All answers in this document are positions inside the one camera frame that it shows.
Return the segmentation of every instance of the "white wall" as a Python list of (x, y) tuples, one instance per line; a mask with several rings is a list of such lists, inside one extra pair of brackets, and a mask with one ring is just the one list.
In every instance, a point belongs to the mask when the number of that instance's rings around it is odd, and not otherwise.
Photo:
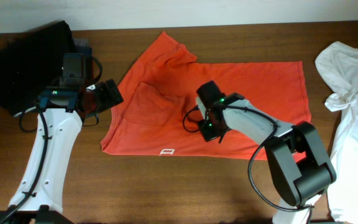
[(358, 0), (0, 0), (0, 33), (358, 20)]

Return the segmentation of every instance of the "cloth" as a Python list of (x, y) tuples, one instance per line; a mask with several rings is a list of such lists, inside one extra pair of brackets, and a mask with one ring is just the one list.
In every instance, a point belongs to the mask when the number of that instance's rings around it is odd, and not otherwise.
[(342, 110), (331, 154), (337, 180), (328, 188), (329, 209), (336, 221), (358, 223), (358, 49), (335, 42), (320, 53), (316, 67), (334, 92), (326, 107)]
[[(277, 119), (310, 122), (301, 62), (196, 63), (197, 57), (166, 33), (139, 57), (119, 84), (124, 102), (112, 108), (102, 150), (112, 155), (213, 156), (249, 159), (257, 144), (229, 131), (221, 144), (205, 142), (200, 133), (182, 127), (195, 105), (196, 90), (214, 80), (226, 94), (244, 95)], [(199, 111), (186, 120), (197, 129)], [(266, 159), (261, 151), (257, 159)]]
[(0, 50), (0, 106), (12, 116), (33, 107), (62, 75), (63, 56), (74, 53), (65, 21), (40, 29)]

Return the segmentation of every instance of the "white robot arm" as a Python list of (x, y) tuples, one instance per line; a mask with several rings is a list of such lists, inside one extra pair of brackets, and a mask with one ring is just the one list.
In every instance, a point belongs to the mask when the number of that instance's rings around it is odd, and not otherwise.
[(31, 219), (72, 224), (62, 215), (62, 192), (75, 139), (85, 118), (124, 101), (113, 80), (94, 84), (100, 75), (93, 78), (87, 73), (85, 60), (82, 54), (65, 54), (60, 85), (47, 87), (35, 103), (39, 115), (34, 146), (9, 208), (0, 211), (0, 224), (30, 223)]
[[(195, 109), (199, 109), (204, 118), (198, 126), (205, 141), (220, 138), (222, 142), (224, 135), (233, 129), (259, 144), (248, 165), (251, 186), (263, 200), (278, 209), (274, 223), (304, 223), (307, 208), (336, 180), (317, 130), (306, 122), (294, 125), (273, 118), (237, 93), (229, 96), (221, 93), (212, 81), (202, 85), (197, 94)], [(280, 205), (265, 198), (252, 178), (252, 164), (263, 147), (274, 186), (282, 197)], [(306, 157), (295, 162), (292, 154), (297, 152), (306, 152)]]

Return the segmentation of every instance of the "brown wooden surface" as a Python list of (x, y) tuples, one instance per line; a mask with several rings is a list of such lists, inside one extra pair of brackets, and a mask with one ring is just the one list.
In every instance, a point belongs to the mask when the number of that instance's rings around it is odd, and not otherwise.
[[(303, 61), (312, 122), (326, 147), (331, 147), (339, 113), (331, 113), (323, 105), (331, 91), (314, 60), (336, 40), (358, 48), (358, 22), (89, 30), (73, 35), (90, 40), (94, 56), (104, 67), (102, 79), (119, 82), (163, 30), (203, 63)], [(23, 35), (0, 35), (0, 49), (8, 38)], [(26, 119), (27, 127), (36, 125), (35, 116)], [(101, 123), (83, 128), (74, 145), (63, 190), (63, 214), (72, 221), (218, 223), (269, 218), (275, 213), (251, 189), (248, 161), (102, 153), (99, 142), (110, 120), (109, 111), (102, 113)], [(34, 133), (22, 133), (17, 119), (0, 108), (0, 210), (7, 208), (21, 181), (34, 139)], [(266, 162), (255, 163), (254, 176), (261, 191), (278, 202)], [(313, 218), (327, 219), (328, 214), (323, 197)]]

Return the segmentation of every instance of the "black cable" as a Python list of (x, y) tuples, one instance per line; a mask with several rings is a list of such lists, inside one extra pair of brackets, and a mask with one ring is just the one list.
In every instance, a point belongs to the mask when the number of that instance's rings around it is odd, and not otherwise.
[(87, 125), (82, 125), (83, 127), (92, 127), (92, 126), (95, 126), (97, 124), (99, 124), (99, 114), (95, 114), (93, 115), (95, 118), (96, 118), (96, 124), (87, 124)]
[(93, 79), (94, 83), (97, 83), (100, 80), (100, 78), (102, 77), (103, 66), (96, 57), (91, 56), (91, 58), (94, 60), (95, 64), (99, 67), (99, 75)]
[(45, 157), (47, 155), (47, 149), (48, 149), (48, 140), (49, 140), (49, 135), (48, 135), (48, 125), (47, 125), (47, 121), (45, 120), (44, 114), (41, 111), (40, 105), (37, 102), (34, 102), (35, 107), (38, 110), (38, 113), (41, 117), (42, 120), (42, 124), (44, 125), (44, 149), (42, 150), (42, 155), (41, 155), (41, 160), (40, 160), (40, 164), (38, 166), (38, 170), (37, 173), (35, 175), (34, 181), (30, 187), (30, 190), (28, 192), (23, 192), (25, 194), (23, 200), (21, 200), (13, 210), (8, 211), (9, 213), (5, 216), (4, 219), (2, 219), (2, 221), (0, 222), (0, 224), (4, 223), (6, 220), (8, 220), (9, 218), (12, 217), (13, 214), (15, 214), (16, 211), (18, 211), (19, 208), (21, 208), (21, 206), (23, 206), (23, 204), (26, 203), (26, 201), (28, 201), (28, 199), (33, 196), (33, 192), (35, 187), (38, 184), (38, 180), (40, 179), (41, 176), (41, 172), (42, 172), (42, 167), (44, 166), (44, 162), (45, 162)]
[(310, 209), (309, 209), (309, 217), (306, 221), (306, 224), (309, 224), (310, 221), (311, 221), (311, 214), (313, 213), (313, 209), (314, 209), (314, 206), (310, 206)]
[(60, 76), (53, 78), (49, 85), (50, 86), (59, 86), (59, 82), (60, 82)]
[(186, 118), (187, 118), (187, 116), (189, 116), (189, 114), (190, 114), (191, 112), (193, 112), (193, 111), (198, 111), (198, 110), (199, 110), (199, 109), (198, 109), (198, 106), (195, 106), (193, 109), (189, 110), (189, 112), (187, 112), (187, 113), (185, 114), (185, 116), (183, 117), (183, 120), (181, 121), (181, 123), (182, 123), (182, 125), (183, 125), (183, 128), (184, 128), (186, 131), (190, 132), (190, 133), (195, 133), (195, 132), (199, 131), (200, 129), (196, 129), (196, 130), (189, 130), (189, 129), (187, 129), (187, 128), (186, 128), (186, 125), (185, 125)]
[(22, 114), (20, 114), (20, 117), (19, 117), (19, 128), (20, 128), (20, 130), (22, 130), (22, 131), (25, 132), (25, 133), (33, 133), (34, 131), (37, 130), (37, 128), (31, 129), (31, 130), (27, 130), (27, 129), (23, 128), (22, 121), (23, 121), (23, 117), (24, 117), (25, 112), (26, 112), (26, 110), (24, 110), (24, 111), (22, 112)]
[(258, 155), (258, 153), (260, 152), (260, 150), (265, 146), (266, 142), (268, 140), (270, 140), (277, 132), (277, 128), (278, 128), (278, 124), (275, 120), (273, 120), (271, 117), (267, 116), (266, 114), (260, 112), (260, 111), (257, 111), (257, 110), (253, 110), (253, 109), (249, 109), (247, 107), (240, 107), (240, 106), (227, 106), (227, 105), (216, 105), (212, 108), (208, 108), (206, 111), (205, 111), (205, 121), (207, 120), (207, 115), (208, 115), (208, 112), (209, 110), (213, 109), (213, 108), (222, 108), (222, 109), (226, 109), (226, 108), (230, 108), (230, 109), (238, 109), (238, 110), (242, 110), (242, 111), (245, 111), (245, 112), (251, 112), (251, 113), (254, 113), (254, 114), (257, 114), (265, 119), (267, 119), (268, 121), (271, 122), (271, 124), (273, 125), (273, 131), (269, 134), (269, 136), (267, 136), (267, 138), (262, 142), (260, 143), (260, 145), (258, 146), (258, 148), (255, 150), (255, 152), (253, 153), (252, 157), (250, 158), (249, 160), (249, 163), (248, 163), (248, 179), (249, 179), (249, 182), (252, 186), (252, 188), (255, 190), (255, 192), (257, 193), (257, 195), (259, 195), (259, 197), (261, 199), (263, 199), (266, 203), (268, 203), (271, 207), (273, 208), (276, 208), (278, 210), (281, 210), (281, 211), (284, 211), (284, 212), (299, 212), (299, 211), (302, 211), (302, 210), (305, 210), (307, 208), (311, 208), (312, 205), (308, 205), (308, 206), (304, 206), (304, 207), (301, 207), (301, 208), (285, 208), (285, 207), (281, 207), (279, 205), (276, 205), (274, 204), (273, 202), (271, 202), (269, 199), (267, 199), (264, 195), (262, 195), (262, 193), (259, 191), (259, 189), (256, 187), (255, 183), (254, 183), (254, 180), (252, 178), (252, 165), (255, 161), (255, 158), (256, 156)]

